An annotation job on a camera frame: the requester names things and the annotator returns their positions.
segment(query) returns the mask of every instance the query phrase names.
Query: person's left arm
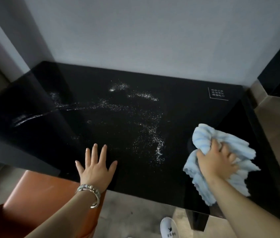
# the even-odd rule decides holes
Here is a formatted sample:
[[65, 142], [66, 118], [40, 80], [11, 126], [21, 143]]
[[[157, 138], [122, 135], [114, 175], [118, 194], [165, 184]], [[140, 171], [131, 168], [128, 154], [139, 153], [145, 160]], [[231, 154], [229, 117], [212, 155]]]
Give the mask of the person's left arm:
[[[81, 184], [92, 185], [100, 193], [104, 192], [110, 184], [117, 167], [117, 161], [114, 161], [109, 170], [107, 170], [106, 152], [107, 146], [104, 145], [98, 162], [97, 144], [94, 144], [91, 156], [89, 148], [86, 149], [86, 169], [82, 167], [79, 161], [76, 161]], [[96, 200], [96, 196], [90, 191], [77, 192], [70, 201], [28, 234], [26, 238], [74, 237], [79, 231], [87, 211]]]

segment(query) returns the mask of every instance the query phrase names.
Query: person's right arm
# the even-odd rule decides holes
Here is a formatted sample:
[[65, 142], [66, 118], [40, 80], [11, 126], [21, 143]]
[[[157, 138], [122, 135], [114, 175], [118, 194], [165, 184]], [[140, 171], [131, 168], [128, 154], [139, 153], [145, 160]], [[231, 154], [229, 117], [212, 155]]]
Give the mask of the person's right arm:
[[231, 186], [226, 180], [238, 170], [233, 164], [236, 156], [227, 144], [212, 140], [211, 150], [197, 153], [198, 164], [209, 189], [238, 237], [280, 237], [280, 220], [259, 207]]

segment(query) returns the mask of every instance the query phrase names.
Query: glossy black tabletop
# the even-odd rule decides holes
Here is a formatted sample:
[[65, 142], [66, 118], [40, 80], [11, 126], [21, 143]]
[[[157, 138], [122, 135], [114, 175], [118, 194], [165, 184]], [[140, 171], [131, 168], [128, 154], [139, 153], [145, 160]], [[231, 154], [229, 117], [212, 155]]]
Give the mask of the glossy black tabletop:
[[209, 214], [183, 172], [199, 123], [256, 150], [250, 199], [280, 218], [280, 168], [238, 85], [42, 62], [0, 94], [0, 162], [78, 181], [74, 161], [107, 144], [110, 190]]

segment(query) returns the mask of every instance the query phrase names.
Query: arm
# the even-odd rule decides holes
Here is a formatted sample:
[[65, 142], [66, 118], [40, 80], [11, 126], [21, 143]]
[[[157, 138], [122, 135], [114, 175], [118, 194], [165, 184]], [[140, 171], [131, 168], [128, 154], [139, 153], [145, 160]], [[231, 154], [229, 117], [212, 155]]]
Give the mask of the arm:
[[[81, 184], [93, 185], [101, 193], [104, 192], [110, 184], [117, 167], [117, 161], [114, 161], [109, 170], [107, 170], [106, 152], [107, 146], [104, 145], [98, 162], [97, 144], [94, 144], [91, 156], [90, 150], [88, 148], [86, 149], [86, 169], [82, 167], [79, 161], [76, 161]], [[96, 196], [92, 192], [87, 190], [77, 192], [70, 201], [28, 234], [26, 238], [74, 237], [79, 231], [87, 211], [95, 201]]]
[[226, 144], [212, 140], [211, 150], [198, 151], [198, 163], [215, 199], [238, 237], [280, 237], [280, 220], [243, 196], [226, 180], [238, 170]]

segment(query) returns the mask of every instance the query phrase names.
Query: white wall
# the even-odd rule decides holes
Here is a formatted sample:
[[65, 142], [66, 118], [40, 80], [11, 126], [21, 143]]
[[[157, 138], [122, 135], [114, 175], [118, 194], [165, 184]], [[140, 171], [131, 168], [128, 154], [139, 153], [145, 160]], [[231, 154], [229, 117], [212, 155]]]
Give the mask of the white wall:
[[29, 70], [25, 61], [0, 27], [0, 71], [10, 81], [14, 81]]
[[280, 0], [0, 0], [0, 25], [30, 67], [250, 86], [280, 49]]

